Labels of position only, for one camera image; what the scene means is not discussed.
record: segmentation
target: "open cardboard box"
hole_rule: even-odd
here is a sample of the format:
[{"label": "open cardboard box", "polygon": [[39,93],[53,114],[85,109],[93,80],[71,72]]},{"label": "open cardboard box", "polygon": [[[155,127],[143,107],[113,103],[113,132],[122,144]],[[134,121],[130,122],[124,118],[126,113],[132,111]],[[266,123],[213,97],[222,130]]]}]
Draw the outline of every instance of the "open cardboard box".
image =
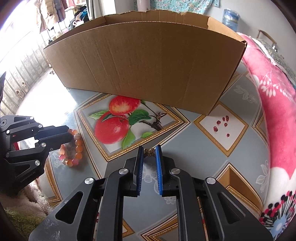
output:
[{"label": "open cardboard box", "polygon": [[44,52],[66,87],[207,115],[246,45],[214,18],[151,10],[94,19],[65,33]]}]

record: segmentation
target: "pink bead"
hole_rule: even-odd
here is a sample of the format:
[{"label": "pink bead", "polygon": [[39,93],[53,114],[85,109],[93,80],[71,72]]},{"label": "pink bead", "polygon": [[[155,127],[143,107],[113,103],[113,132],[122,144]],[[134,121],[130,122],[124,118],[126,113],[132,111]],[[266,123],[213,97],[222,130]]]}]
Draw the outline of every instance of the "pink bead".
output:
[{"label": "pink bead", "polygon": [[72,163],[73,163],[74,166],[77,166],[78,163],[79,163],[79,160],[76,159],[76,158],[74,158],[74,159],[72,160]]},{"label": "pink bead", "polygon": [[80,139],[81,138],[81,136],[79,135],[79,134],[75,134],[74,135],[74,140],[78,140],[78,139]]},{"label": "pink bead", "polygon": [[59,159],[62,161],[62,160],[64,160],[66,158],[66,156],[64,155],[64,154],[62,154],[62,155],[60,155],[59,156]]}]

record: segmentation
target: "jacket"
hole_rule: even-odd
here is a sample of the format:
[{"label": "jacket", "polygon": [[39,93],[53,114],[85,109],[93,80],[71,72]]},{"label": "jacket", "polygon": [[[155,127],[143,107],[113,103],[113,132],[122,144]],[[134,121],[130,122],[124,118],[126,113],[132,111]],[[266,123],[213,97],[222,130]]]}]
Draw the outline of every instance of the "jacket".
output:
[{"label": "jacket", "polygon": [[40,32],[44,30],[44,26],[52,29],[54,24],[59,22],[53,0],[36,0],[34,4],[37,7],[37,24],[40,26]]}]

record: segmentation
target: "floral blanket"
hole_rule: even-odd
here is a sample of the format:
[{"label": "floral blanket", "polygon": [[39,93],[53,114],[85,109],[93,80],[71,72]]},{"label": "floral blanket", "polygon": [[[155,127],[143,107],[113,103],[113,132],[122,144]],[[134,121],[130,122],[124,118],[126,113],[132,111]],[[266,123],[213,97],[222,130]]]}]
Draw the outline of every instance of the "floral blanket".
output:
[{"label": "floral blanket", "polygon": [[286,75],[270,62],[250,37],[240,35],[248,42],[242,60],[261,97],[270,147],[270,167],[266,168],[264,176],[257,179],[257,183],[260,183],[270,176],[259,220],[276,239],[295,215],[295,89]]}]

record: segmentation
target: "floral fabric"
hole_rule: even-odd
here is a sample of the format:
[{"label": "floral fabric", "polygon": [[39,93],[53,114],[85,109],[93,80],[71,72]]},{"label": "floral fabric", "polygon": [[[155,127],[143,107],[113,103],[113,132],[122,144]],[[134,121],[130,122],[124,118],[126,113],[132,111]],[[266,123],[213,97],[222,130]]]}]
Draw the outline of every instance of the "floral fabric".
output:
[{"label": "floral fabric", "polygon": [[220,0],[150,0],[151,9],[205,14],[211,6],[219,7]]},{"label": "floral fabric", "polygon": [[296,92],[281,69],[248,36],[242,60],[257,86],[264,109],[270,147],[269,165],[261,165],[264,175],[256,183],[265,185],[268,193],[259,221],[271,232],[274,240],[285,230],[295,215],[296,204]]}]

